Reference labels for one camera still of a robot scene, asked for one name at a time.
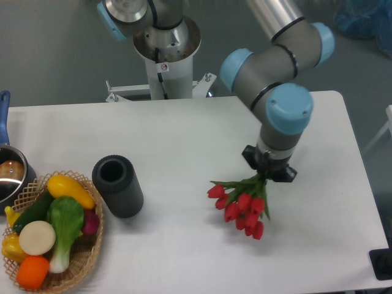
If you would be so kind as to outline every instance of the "green cucumber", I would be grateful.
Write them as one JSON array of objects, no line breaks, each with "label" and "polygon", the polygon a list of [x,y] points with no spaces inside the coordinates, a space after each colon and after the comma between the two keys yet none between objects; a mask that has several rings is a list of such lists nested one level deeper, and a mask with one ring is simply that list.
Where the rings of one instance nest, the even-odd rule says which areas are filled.
[{"label": "green cucumber", "polygon": [[13,224],[12,230],[19,234],[22,229],[35,221],[44,221],[47,217],[47,212],[49,210],[50,204],[53,202],[54,198],[50,195],[48,190],[43,191],[35,200],[35,202],[28,207],[24,213],[18,217],[18,219]]}]

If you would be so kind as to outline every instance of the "white table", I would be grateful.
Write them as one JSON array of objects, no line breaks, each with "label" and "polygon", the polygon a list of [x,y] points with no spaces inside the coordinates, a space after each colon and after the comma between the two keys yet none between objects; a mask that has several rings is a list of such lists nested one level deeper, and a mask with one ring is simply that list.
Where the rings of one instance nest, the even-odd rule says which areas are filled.
[{"label": "white table", "polygon": [[[9,136],[38,175],[91,177],[109,154],[133,163],[145,196],[134,218],[105,206],[94,271],[69,293],[314,293],[387,287],[368,252],[386,248],[374,198],[337,92],[315,109],[290,161],[293,183],[267,185],[261,241],[226,224],[210,180],[254,175],[241,152],[260,123],[235,97],[11,108]],[[6,224],[0,218],[0,230]],[[19,293],[0,272],[0,292]]]}]

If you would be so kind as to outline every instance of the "robotic arm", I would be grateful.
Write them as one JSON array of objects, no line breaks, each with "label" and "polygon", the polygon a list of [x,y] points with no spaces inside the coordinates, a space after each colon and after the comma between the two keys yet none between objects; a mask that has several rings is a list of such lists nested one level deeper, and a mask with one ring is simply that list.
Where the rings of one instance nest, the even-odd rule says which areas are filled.
[{"label": "robotic arm", "polygon": [[182,0],[103,0],[99,15],[116,40],[133,37],[145,60],[152,100],[192,98],[200,30]]},{"label": "robotic arm", "polygon": [[[313,101],[304,87],[284,83],[328,59],[334,37],[325,25],[309,24],[291,0],[247,4],[273,46],[258,55],[234,51],[220,77],[262,123],[256,147],[243,151],[248,164],[265,178],[291,182],[296,171],[288,161],[309,123]],[[200,31],[183,15],[182,0],[104,0],[98,11],[116,39],[133,36],[146,61],[152,100],[192,97],[192,57]]]},{"label": "robotic arm", "polygon": [[309,123],[313,101],[309,91],[283,84],[328,59],[334,37],[324,24],[309,24],[291,0],[247,0],[273,44],[256,55],[247,49],[233,52],[220,76],[262,123],[256,147],[243,156],[249,165],[277,182],[291,182],[296,171],[288,165]]}]

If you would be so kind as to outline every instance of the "red tulip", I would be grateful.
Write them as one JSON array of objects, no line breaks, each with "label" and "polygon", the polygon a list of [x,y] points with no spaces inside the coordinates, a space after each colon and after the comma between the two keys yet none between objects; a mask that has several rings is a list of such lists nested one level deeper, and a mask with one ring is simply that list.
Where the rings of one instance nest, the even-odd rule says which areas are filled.
[{"label": "red tulip", "polygon": [[237,203],[231,202],[226,206],[225,209],[225,221],[230,222],[235,220],[239,216],[239,210]]},{"label": "red tulip", "polygon": [[264,224],[258,221],[255,227],[253,228],[253,233],[252,233],[253,238],[260,240],[263,236],[263,232],[264,232]]},{"label": "red tulip", "polygon": [[265,208],[265,201],[261,198],[253,198],[251,203],[251,211],[254,214],[261,214]]},{"label": "red tulip", "polygon": [[250,196],[249,194],[241,194],[238,197],[238,209],[240,211],[240,213],[245,213],[245,211],[251,207],[251,203],[252,203],[252,196]]},{"label": "red tulip", "polygon": [[235,220],[235,226],[237,230],[243,230],[245,228],[245,219],[243,217],[237,217]]},{"label": "red tulip", "polygon": [[256,225],[257,221],[258,221],[258,214],[254,214],[250,211],[248,211],[245,214],[245,226],[250,227],[250,228],[254,228],[254,226]]},{"label": "red tulip", "polygon": [[225,195],[225,188],[222,185],[215,185],[207,192],[208,198],[221,198]]},{"label": "red tulip", "polygon": [[218,210],[224,209],[224,208],[226,207],[227,199],[228,199],[228,195],[225,194],[223,197],[221,197],[221,198],[219,198],[218,200],[216,200],[216,202],[215,202],[215,207],[216,207]]},{"label": "red tulip", "polygon": [[253,228],[245,227],[245,235],[251,236],[253,234]]}]

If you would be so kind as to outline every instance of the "radish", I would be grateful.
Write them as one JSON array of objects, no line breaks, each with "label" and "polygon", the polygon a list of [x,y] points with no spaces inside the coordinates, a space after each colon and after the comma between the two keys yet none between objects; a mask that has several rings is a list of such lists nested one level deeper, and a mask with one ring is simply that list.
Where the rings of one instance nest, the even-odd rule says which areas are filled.
[{"label": "radish", "polygon": [[97,233],[99,227],[99,217],[93,213],[91,210],[85,209],[85,221],[81,232],[86,235],[93,235]]}]

